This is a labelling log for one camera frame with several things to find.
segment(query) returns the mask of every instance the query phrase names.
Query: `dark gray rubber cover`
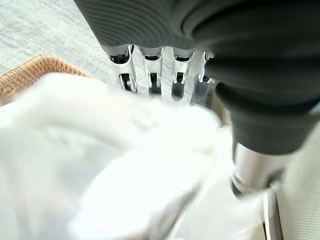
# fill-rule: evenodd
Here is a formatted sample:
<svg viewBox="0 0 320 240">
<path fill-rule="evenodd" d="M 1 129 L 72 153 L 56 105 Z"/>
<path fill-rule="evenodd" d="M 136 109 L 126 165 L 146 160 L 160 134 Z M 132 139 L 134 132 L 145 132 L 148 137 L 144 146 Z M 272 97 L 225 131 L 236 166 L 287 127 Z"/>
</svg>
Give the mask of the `dark gray rubber cover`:
<svg viewBox="0 0 320 240">
<path fill-rule="evenodd" d="M 104 49 L 133 44 L 189 50 L 193 41 L 172 32 L 159 0 L 74 0 Z"/>
</svg>

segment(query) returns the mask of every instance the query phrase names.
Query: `gray carpet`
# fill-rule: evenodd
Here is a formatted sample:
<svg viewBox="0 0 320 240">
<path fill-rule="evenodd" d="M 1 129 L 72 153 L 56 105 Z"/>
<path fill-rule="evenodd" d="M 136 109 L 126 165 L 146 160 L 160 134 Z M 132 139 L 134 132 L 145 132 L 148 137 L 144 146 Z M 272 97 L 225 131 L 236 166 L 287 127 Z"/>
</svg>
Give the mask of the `gray carpet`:
<svg viewBox="0 0 320 240">
<path fill-rule="evenodd" d="M 108 84 L 120 87 L 106 53 L 72 0 L 1 0 L 0 75 L 42 54 L 64 59 Z M 191 64 L 182 104 L 190 102 L 199 69 L 198 52 Z M 143 60 L 135 49 L 133 60 L 138 92 L 148 94 Z M 162 98 L 172 101 L 172 57 L 164 51 Z"/>
</svg>

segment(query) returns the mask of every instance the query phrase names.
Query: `gray fabric surface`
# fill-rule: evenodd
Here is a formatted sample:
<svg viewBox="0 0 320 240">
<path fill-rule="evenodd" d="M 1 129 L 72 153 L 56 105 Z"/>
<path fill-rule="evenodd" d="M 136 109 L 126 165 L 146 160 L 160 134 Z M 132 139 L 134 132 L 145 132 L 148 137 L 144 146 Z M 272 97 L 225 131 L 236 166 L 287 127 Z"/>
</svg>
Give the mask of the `gray fabric surface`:
<svg viewBox="0 0 320 240">
<path fill-rule="evenodd" d="M 2 0 L 0 2 L 0 75 L 42 54 L 75 65 L 108 84 L 117 83 L 111 63 L 72 0 Z M 201 53 L 194 57 L 181 104 L 190 102 Z M 133 53 L 138 92 L 148 94 L 148 79 L 137 48 Z M 164 51 L 162 98 L 171 98 L 172 57 Z"/>
<path fill-rule="evenodd" d="M 277 194 L 284 240 L 320 239 L 320 124 L 289 165 Z"/>
</svg>

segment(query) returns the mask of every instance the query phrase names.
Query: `wicker basket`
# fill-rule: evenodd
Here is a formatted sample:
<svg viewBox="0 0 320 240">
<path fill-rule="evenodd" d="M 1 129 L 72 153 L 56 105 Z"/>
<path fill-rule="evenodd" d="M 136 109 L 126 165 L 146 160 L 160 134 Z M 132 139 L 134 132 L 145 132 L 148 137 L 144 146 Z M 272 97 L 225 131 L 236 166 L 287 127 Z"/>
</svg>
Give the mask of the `wicker basket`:
<svg viewBox="0 0 320 240">
<path fill-rule="evenodd" d="M 0 76 L 0 97 L 11 98 L 21 89 L 37 82 L 43 75 L 54 72 L 90 77 L 66 61 L 49 55 L 40 55 Z"/>
</svg>

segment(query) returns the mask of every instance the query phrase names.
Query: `rattan basket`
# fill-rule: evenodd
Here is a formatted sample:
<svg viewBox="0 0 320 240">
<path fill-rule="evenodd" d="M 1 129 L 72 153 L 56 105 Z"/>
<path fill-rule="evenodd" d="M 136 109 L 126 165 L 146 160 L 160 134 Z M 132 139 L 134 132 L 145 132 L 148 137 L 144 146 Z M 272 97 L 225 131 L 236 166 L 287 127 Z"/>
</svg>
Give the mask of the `rattan basket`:
<svg viewBox="0 0 320 240">
<path fill-rule="evenodd" d="M 40 55 L 0 76 L 0 97 L 11 98 L 43 75 L 54 72 L 90 77 L 66 61 L 50 55 Z"/>
</svg>

